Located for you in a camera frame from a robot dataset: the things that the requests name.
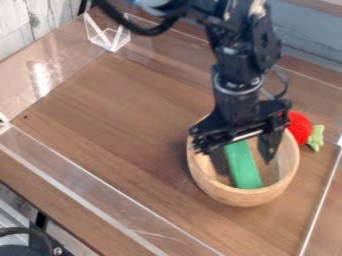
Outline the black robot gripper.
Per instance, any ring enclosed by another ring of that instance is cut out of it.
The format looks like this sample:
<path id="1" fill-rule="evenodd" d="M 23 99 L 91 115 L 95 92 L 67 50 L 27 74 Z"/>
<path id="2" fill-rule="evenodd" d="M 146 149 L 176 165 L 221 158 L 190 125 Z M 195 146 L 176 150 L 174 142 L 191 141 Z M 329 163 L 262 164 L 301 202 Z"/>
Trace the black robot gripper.
<path id="1" fill-rule="evenodd" d="M 213 74 L 214 110 L 190 128 L 196 153 L 210 154 L 215 172 L 229 176 L 230 168 L 222 147 L 253 137 L 258 138 L 258 151 L 266 163 L 274 159 L 289 126 L 291 101 L 283 99 L 289 80 L 279 78 L 283 90 L 271 94 L 263 89 L 265 77 L 251 88 L 223 83 L 218 72 Z"/>

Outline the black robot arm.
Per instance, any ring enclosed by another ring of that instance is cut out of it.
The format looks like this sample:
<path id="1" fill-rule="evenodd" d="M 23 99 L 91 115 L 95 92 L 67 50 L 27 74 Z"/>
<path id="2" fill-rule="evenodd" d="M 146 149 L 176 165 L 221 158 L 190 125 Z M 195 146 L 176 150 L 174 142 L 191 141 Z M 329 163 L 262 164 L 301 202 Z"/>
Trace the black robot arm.
<path id="1" fill-rule="evenodd" d="M 267 0 L 194 0 L 215 64 L 211 69 L 214 109 L 190 128 L 194 151 L 214 150 L 255 137 L 266 162 L 278 153 L 289 127 L 291 101 L 263 97 L 267 73 L 282 57 Z"/>

